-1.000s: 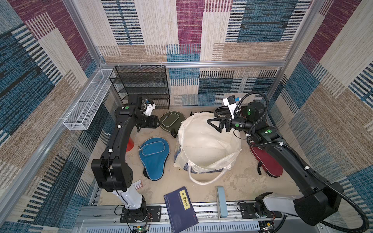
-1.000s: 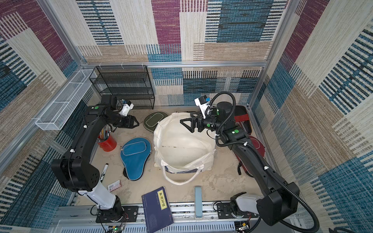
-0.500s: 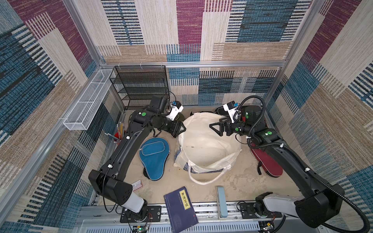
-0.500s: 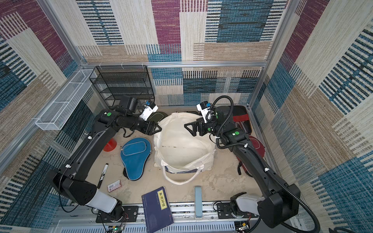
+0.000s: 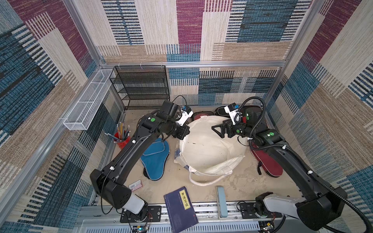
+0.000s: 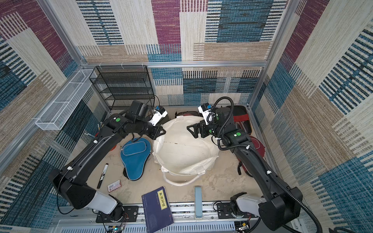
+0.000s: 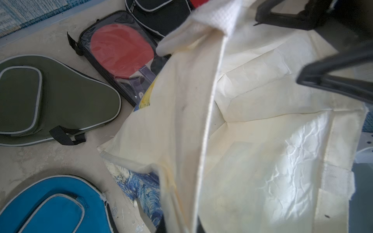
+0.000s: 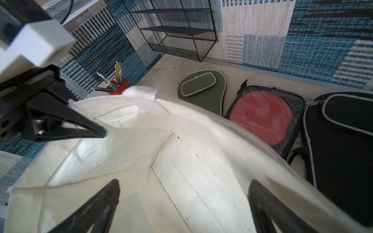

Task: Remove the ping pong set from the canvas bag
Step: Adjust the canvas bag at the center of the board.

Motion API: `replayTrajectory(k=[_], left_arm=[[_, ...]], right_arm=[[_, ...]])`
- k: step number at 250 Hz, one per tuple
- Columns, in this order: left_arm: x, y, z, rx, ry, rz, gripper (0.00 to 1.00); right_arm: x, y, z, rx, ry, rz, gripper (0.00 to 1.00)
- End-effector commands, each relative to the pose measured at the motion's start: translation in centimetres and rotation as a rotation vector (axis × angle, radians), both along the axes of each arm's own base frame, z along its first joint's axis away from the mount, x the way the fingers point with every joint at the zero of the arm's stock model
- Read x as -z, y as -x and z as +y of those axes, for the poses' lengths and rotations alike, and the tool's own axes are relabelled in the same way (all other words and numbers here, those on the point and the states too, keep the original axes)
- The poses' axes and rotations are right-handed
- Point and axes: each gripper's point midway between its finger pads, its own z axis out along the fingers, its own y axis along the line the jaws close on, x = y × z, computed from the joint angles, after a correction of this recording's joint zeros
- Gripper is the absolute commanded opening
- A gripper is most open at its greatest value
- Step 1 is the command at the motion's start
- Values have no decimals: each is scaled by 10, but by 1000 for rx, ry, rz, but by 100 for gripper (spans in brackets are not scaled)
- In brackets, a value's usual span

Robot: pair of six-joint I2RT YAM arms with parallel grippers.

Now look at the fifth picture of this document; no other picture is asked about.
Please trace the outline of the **black red mesh case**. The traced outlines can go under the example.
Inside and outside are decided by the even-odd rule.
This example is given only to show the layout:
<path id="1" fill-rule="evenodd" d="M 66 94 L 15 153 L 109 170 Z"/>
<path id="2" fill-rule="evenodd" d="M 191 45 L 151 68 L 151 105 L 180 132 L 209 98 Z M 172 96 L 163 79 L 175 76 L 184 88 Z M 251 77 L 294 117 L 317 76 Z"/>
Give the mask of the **black red mesh case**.
<path id="1" fill-rule="evenodd" d="M 256 105 L 245 106 L 242 110 L 243 122 L 248 124 L 255 124 L 260 118 L 262 109 Z"/>

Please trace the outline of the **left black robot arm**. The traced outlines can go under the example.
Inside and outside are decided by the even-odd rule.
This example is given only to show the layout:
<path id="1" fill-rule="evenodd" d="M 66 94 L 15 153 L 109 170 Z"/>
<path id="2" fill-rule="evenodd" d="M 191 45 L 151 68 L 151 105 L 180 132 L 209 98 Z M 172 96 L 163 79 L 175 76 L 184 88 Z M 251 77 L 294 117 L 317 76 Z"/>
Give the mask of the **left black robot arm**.
<path id="1" fill-rule="evenodd" d="M 190 106 L 164 101 L 159 110 L 144 115 L 131 141 L 102 170 L 93 170 L 90 180 L 96 193 L 115 209 L 125 209 L 140 218 L 147 215 L 147 202 L 124 185 L 127 177 L 148 147 L 166 134 L 179 140 L 189 131 L 185 122 L 192 116 Z"/>

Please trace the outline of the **red ping pong paddle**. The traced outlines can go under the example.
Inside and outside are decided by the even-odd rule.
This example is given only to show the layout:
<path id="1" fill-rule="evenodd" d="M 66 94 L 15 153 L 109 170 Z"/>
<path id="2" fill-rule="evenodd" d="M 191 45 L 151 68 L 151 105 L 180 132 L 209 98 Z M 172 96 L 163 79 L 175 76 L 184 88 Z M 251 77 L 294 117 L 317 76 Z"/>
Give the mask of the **red ping pong paddle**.
<path id="1" fill-rule="evenodd" d="M 200 119 L 201 117 L 213 116 L 213 115 L 214 115 L 214 112 L 212 112 L 212 111 L 196 112 L 196 113 L 193 113 L 193 115 L 192 115 L 192 121 Z"/>

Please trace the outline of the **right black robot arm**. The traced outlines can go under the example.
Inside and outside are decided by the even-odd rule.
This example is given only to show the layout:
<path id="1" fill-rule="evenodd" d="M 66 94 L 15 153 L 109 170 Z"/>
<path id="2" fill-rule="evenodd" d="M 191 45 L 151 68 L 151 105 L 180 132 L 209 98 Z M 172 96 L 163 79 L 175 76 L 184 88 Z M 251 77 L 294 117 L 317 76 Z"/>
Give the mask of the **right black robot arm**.
<path id="1" fill-rule="evenodd" d="M 330 222 L 341 216 L 347 201 L 347 193 L 340 187 L 334 188 L 322 179 L 288 145 L 285 138 L 275 129 L 270 129 L 264 120 L 265 110 L 258 106 L 243 113 L 233 103 L 224 107 L 229 119 L 212 127 L 221 138 L 245 137 L 251 151 L 262 151 L 276 161 L 292 178 L 302 193 L 296 200 L 266 192 L 255 200 L 258 215 L 278 212 L 301 220 L 308 228 L 317 231 L 330 230 Z"/>

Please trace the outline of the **white canvas tote bag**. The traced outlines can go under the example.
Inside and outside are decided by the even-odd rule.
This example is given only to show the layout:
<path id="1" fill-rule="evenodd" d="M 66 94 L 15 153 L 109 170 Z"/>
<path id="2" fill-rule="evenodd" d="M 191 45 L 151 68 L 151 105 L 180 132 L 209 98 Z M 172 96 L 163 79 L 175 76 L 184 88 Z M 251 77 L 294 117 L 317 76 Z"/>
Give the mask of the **white canvas tote bag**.
<path id="1" fill-rule="evenodd" d="M 203 116 L 188 124 L 190 133 L 179 141 L 173 162 L 189 172 L 189 181 L 198 186 L 213 185 L 233 173 L 245 157 L 248 143 L 238 136 L 221 138 L 211 127 L 223 123 L 223 116 Z"/>

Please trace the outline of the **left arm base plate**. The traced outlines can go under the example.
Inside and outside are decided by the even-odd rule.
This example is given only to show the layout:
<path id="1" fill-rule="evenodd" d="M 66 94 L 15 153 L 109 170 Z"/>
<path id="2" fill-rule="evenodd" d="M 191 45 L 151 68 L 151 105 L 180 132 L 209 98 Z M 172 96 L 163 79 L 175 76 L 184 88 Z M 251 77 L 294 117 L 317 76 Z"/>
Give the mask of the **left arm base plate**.
<path id="1" fill-rule="evenodd" d="M 160 222 L 162 213 L 161 205 L 145 206 L 138 214 L 123 209 L 120 216 L 120 223 L 150 223 Z"/>

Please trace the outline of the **blue paddle cover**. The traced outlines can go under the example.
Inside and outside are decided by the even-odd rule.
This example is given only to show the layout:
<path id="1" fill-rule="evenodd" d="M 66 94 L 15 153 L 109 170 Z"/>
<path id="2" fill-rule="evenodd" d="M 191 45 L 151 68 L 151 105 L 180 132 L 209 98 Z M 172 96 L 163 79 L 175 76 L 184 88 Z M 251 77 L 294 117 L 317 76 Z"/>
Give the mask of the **blue paddle cover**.
<path id="1" fill-rule="evenodd" d="M 170 154 L 168 142 L 158 138 L 143 153 L 140 160 L 144 166 L 143 174 L 151 181 L 158 181 L 163 177 L 167 158 Z"/>

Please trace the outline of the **maroon paddle cover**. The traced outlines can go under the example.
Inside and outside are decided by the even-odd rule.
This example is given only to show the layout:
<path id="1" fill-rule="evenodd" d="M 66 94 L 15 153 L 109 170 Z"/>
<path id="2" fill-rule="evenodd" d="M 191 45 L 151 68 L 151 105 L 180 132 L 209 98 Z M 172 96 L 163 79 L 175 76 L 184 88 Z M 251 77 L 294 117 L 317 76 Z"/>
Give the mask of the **maroon paddle cover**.
<path id="1" fill-rule="evenodd" d="M 258 161 L 257 172 L 262 175 L 264 171 L 268 176 L 278 178 L 283 174 L 283 168 L 263 150 L 253 150 L 252 154 Z"/>

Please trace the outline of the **black paddle cover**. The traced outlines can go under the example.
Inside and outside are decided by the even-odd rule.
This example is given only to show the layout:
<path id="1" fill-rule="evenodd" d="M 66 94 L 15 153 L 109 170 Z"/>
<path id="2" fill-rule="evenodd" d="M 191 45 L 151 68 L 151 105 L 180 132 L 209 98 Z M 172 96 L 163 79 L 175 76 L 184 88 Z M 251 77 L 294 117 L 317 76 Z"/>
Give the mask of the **black paddle cover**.
<path id="1" fill-rule="evenodd" d="M 229 114 L 225 112 L 224 106 L 220 106 L 220 107 L 216 108 L 214 110 L 214 115 L 230 118 Z"/>

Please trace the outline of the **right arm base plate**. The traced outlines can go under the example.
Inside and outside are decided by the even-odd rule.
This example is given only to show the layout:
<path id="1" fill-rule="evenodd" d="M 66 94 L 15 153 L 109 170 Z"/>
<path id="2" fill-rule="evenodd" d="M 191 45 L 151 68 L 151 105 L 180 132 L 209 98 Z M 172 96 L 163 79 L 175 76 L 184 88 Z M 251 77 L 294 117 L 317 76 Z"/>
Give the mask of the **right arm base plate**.
<path id="1" fill-rule="evenodd" d="M 256 202 L 240 201 L 236 204 L 236 208 L 241 212 L 243 219 L 256 219 L 256 218 L 271 218 L 281 219 L 283 215 L 278 212 L 270 212 L 267 208 Z"/>

